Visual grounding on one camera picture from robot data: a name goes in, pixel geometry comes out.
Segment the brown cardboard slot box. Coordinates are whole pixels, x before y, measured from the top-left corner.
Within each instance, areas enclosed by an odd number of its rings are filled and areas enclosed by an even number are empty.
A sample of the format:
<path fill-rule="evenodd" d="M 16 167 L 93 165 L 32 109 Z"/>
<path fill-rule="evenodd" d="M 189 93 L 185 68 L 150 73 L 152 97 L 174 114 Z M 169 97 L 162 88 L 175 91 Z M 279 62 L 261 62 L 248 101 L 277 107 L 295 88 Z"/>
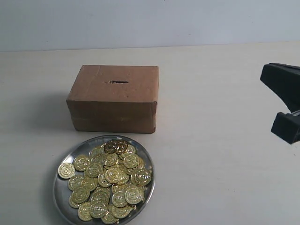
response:
<path fill-rule="evenodd" d="M 75 130 L 156 131 L 157 66 L 82 65 L 66 99 Z"/>

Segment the gold coin right large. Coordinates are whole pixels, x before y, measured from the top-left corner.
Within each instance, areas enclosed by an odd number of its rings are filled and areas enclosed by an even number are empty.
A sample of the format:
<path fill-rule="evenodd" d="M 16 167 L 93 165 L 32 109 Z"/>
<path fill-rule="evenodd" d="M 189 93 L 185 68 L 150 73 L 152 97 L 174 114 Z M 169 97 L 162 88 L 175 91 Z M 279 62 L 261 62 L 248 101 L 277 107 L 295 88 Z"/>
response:
<path fill-rule="evenodd" d="M 143 168 L 138 169 L 131 174 L 131 181 L 138 186 L 146 186 L 152 180 L 152 174 L 149 170 Z"/>

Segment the gold coin upper right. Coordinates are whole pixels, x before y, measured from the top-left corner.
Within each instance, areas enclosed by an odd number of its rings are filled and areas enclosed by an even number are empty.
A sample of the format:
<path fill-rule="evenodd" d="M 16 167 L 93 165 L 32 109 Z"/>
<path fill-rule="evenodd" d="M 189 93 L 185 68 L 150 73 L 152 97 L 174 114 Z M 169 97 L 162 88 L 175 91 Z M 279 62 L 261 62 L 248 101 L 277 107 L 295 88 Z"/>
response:
<path fill-rule="evenodd" d="M 124 166 L 128 169 L 132 169 L 138 166 L 139 156 L 137 154 L 131 154 L 124 157 Z"/>

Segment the gold coin front right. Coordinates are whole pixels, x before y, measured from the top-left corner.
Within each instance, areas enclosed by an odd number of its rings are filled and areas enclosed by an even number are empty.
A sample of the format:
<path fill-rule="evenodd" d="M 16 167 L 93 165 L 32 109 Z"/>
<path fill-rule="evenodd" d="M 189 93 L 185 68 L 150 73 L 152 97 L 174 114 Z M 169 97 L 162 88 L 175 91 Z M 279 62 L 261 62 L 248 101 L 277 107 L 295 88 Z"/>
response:
<path fill-rule="evenodd" d="M 125 191 L 124 197 L 128 204 L 135 205 L 144 199 L 144 191 L 139 187 L 130 187 Z"/>

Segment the dark gold coin top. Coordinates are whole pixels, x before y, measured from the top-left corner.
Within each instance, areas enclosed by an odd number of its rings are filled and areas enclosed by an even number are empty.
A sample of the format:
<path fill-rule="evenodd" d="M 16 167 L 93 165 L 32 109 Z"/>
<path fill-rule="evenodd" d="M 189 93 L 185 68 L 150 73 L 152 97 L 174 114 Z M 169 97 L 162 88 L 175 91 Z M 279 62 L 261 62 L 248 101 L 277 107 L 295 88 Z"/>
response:
<path fill-rule="evenodd" d="M 104 151 L 110 154 L 113 153 L 121 154 L 125 152 L 127 147 L 128 147 L 128 143 L 126 141 L 112 139 L 105 144 Z"/>

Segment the gold coin front centre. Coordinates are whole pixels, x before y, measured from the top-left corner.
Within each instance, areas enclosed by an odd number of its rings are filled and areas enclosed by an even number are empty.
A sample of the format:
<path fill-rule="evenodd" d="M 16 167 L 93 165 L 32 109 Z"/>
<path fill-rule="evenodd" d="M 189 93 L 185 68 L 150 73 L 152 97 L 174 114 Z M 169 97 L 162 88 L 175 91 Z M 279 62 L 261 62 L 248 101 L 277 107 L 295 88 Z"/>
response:
<path fill-rule="evenodd" d="M 115 207 L 122 208 L 125 207 L 128 203 L 125 199 L 125 191 L 118 191 L 112 195 L 112 204 Z"/>

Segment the gold coin bottom centre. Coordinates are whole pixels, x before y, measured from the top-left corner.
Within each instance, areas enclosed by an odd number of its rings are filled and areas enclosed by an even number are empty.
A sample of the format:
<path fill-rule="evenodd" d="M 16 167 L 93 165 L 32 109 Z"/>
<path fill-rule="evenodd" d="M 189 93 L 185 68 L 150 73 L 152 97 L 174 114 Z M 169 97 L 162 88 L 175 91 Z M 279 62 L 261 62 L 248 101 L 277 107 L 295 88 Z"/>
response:
<path fill-rule="evenodd" d="M 102 218 L 108 211 L 108 204 L 105 202 L 92 203 L 90 207 L 90 215 L 92 218 Z"/>

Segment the gold coin upper left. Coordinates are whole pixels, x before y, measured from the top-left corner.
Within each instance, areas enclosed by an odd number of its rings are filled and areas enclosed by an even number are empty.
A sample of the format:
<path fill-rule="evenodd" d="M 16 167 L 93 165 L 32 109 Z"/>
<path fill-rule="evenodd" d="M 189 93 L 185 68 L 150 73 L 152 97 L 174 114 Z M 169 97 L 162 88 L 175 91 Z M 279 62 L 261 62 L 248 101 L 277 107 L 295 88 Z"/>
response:
<path fill-rule="evenodd" d="M 85 171 L 90 164 L 91 164 L 90 158 L 84 154 L 78 155 L 73 160 L 73 166 L 79 172 Z"/>

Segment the gold coin left lower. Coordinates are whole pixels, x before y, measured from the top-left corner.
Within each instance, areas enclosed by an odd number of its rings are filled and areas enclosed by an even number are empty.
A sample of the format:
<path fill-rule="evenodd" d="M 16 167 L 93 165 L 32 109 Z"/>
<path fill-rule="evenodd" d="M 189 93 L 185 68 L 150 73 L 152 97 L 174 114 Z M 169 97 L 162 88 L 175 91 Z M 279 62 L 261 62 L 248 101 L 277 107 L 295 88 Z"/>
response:
<path fill-rule="evenodd" d="M 76 188 L 71 194 L 71 198 L 75 203 L 83 203 L 89 198 L 89 196 L 90 191 L 84 186 Z"/>

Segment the gold coin bottom left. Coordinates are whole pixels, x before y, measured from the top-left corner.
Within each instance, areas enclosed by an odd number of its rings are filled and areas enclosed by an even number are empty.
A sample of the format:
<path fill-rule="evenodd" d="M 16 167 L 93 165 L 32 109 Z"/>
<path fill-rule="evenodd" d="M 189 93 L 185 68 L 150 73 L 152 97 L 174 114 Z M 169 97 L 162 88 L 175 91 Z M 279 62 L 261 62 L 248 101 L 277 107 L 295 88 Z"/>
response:
<path fill-rule="evenodd" d="M 91 203 L 85 202 L 78 208 L 77 214 L 78 214 L 78 217 L 80 220 L 82 220 L 82 221 L 92 220 L 92 217 L 90 215 L 90 207 L 91 207 Z"/>

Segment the gold coin far left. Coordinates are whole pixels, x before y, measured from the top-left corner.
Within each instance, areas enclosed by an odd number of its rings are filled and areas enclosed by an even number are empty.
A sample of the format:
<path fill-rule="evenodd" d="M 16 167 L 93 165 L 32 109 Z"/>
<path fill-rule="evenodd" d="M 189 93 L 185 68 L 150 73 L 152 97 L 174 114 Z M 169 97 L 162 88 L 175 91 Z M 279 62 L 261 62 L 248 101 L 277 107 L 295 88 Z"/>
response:
<path fill-rule="evenodd" d="M 71 163 L 62 163 L 58 167 L 58 175 L 62 179 L 70 179 L 75 175 L 75 168 Z"/>

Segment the round steel plate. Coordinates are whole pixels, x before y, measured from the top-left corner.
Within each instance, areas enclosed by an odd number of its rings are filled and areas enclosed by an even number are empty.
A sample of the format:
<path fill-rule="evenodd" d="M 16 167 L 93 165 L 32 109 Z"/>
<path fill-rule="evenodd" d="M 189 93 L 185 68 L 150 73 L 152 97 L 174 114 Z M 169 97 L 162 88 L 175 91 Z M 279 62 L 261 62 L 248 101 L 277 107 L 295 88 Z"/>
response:
<path fill-rule="evenodd" d="M 124 140 L 128 147 L 124 153 L 110 154 L 104 151 L 105 144 L 112 140 Z M 78 155 L 87 155 L 91 164 L 83 172 L 75 169 L 75 175 L 70 179 L 62 179 L 58 173 L 55 176 L 53 184 L 53 201 L 58 212 L 71 225 L 126 225 L 134 219 L 149 202 L 154 186 L 155 174 L 154 165 L 148 151 L 137 141 L 128 137 L 119 135 L 104 135 L 89 139 L 74 147 L 61 161 L 62 163 L 71 163 Z M 124 166 L 124 157 L 137 154 L 139 156 L 138 166 L 128 169 Z M 119 168 L 123 170 L 122 179 L 118 183 L 111 184 L 105 179 L 105 172 L 110 168 Z M 147 169 L 152 174 L 151 182 L 146 186 L 134 184 L 130 177 L 138 169 Z M 72 198 L 72 192 L 84 186 L 90 191 L 90 196 L 85 202 L 97 203 L 104 202 L 108 204 L 108 211 L 102 218 L 92 218 L 90 221 L 82 221 L 78 217 L 78 208 L 83 203 L 75 203 Z M 118 208 L 112 204 L 112 195 L 118 191 L 126 191 L 131 187 L 139 187 L 144 191 L 144 199 L 135 205 L 127 204 L 125 207 Z"/>

